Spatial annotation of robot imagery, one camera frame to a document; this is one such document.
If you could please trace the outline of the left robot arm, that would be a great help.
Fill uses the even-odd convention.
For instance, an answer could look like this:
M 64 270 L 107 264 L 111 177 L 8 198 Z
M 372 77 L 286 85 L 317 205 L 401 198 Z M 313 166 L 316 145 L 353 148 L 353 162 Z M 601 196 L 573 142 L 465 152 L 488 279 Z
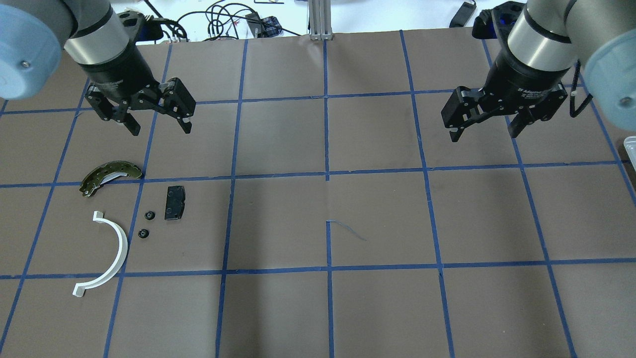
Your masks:
M 104 121 L 136 136 L 133 110 L 172 116 L 191 132 L 196 101 L 181 79 L 157 81 L 138 41 L 161 39 L 165 18 L 136 11 L 116 13 L 108 0 L 3 0 L 0 5 L 1 97 L 36 95 L 57 69 L 62 52 L 89 78 L 84 98 Z

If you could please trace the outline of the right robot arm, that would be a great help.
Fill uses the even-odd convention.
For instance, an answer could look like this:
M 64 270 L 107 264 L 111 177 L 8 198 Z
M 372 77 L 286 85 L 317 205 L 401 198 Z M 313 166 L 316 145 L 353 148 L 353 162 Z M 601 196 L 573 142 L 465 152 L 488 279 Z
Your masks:
M 615 126 L 633 131 L 635 10 L 633 0 L 507 1 L 483 10 L 472 35 L 497 39 L 500 52 L 481 89 L 459 86 L 443 107 L 451 140 L 505 115 L 516 138 L 550 120 L 566 98 L 571 116 L 595 99 Z

